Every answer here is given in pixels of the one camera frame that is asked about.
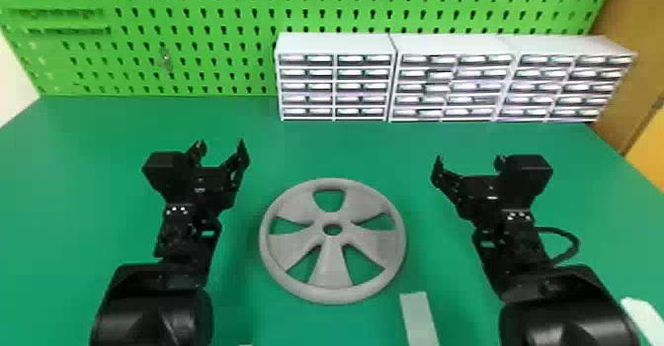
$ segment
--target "black cable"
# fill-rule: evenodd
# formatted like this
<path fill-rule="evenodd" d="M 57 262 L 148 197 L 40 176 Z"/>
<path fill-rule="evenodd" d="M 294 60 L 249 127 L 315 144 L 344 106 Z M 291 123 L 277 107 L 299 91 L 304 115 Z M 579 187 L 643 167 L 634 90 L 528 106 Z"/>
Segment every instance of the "black cable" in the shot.
<path fill-rule="evenodd" d="M 556 235 L 560 235 L 566 238 L 572 243 L 572 245 L 569 248 L 567 248 L 567 250 L 551 258 L 547 262 L 547 264 L 550 265 L 551 267 L 574 257 L 574 255 L 576 255 L 576 253 L 579 252 L 579 245 L 581 245 L 581 240 L 579 240 L 579 238 L 576 237 L 576 235 L 574 235 L 571 232 L 565 231 L 557 227 L 535 227 L 535 231 L 537 231 L 538 233 L 554 233 Z"/>

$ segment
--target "steering wheel rim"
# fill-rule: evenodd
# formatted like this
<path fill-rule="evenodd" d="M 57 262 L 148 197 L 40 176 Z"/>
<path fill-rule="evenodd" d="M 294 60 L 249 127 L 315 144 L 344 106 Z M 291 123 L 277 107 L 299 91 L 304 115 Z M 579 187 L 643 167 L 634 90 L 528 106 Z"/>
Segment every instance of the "steering wheel rim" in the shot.
<path fill-rule="evenodd" d="M 316 191 L 341 190 L 345 199 L 337 212 L 324 212 L 315 203 Z M 372 230 L 358 226 L 365 220 L 388 214 L 393 230 Z M 271 234 L 275 217 L 305 224 L 304 229 Z M 327 235 L 328 224 L 342 227 L 338 235 Z M 316 246 L 321 252 L 308 283 L 288 274 Z M 382 267 L 373 279 L 353 285 L 341 248 L 352 245 Z M 315 303 L 354 303 L 366 299 L 387 286 L 405 257 L 406 233 L 403 219 L 394 205 L 381 193 L 362 183 L 341 178 L 307 181 L 286 190 L 268 207 L 259 229 L 261 258 L 268 272 L 287 291 Z"/>

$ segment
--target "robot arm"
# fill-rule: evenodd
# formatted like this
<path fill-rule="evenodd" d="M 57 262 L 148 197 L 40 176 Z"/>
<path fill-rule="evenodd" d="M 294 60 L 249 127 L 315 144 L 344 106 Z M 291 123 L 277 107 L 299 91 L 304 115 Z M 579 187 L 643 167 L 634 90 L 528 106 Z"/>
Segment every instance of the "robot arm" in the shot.
<path fill-rule="evenodd" d="M 553 174 L 539 155 L 496 157 L 493 176 L 459 176 L 438 157 L 431 175 L 461 218 L 475 226 L 472 241 L 493 291 L 503 346 L 637 346 L 629 319 L 592 269 L 557 266 L 579 249 L 579 239 L 537 227 L 531 204 Z M 571 242 L 549 257 L 540 239 L 555 233 Z"/>
<path fill-rule="evenodd" d="M 240 141 L 216 167 L 208 149 L 153 152 L 143 174 L 166 202 L 156 263 L 121 265 L 97 313 L 91 346 L 204 346 L 212 337 L 212 307 L 203 290 L 221 232 L 217 217 L 233 206 L 249 156 Z"/>

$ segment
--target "green pegboard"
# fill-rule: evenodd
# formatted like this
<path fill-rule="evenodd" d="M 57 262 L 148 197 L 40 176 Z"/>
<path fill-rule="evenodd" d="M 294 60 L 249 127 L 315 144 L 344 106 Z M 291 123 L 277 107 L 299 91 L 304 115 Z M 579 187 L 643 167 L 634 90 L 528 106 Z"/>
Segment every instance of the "green pegboard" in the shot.
<path fill-rule="evenodd" d="M 586 34 L 603 2 L 0 0 L 0 24 L 48 95 L 275 95 L 280 31 Z"/>

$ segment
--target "green tabletop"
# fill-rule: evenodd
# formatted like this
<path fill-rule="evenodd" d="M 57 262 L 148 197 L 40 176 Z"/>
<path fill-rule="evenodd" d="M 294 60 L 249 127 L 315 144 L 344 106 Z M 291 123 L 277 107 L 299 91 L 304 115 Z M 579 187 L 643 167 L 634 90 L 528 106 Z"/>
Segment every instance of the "green tabletop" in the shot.
<path fill-rule="evenodd" d="M 216 164 L 243 137 L 252 158 L 220 219 L 207 290 L 214 345 L 404 346 L 399 294 L 426 291 L 442 345 L 499 344 L 501 303 L 429 174 L 443 154 L 462 174 L 493 173 L 496 154 L 540 153 L 554 174 L 536 200 L 539 225 L 582 241 L 616 298 L 664 310 L 664 196 L 586 126 L 279 121 L 275 99 L 61 98 L 38 101 L 0 129 L 0 345 L 87 345 L 115 268 L 150 261 L 164 202 L 140 172 L 154 150 L 207 141 Z M 308 303 L 272 280 L 258 226 L 287 188 L 320 177 L 363 182 L 401 212 L 406 260 L 376 296 Z M 566 242 L 547 238 L 552 253 Z"/>

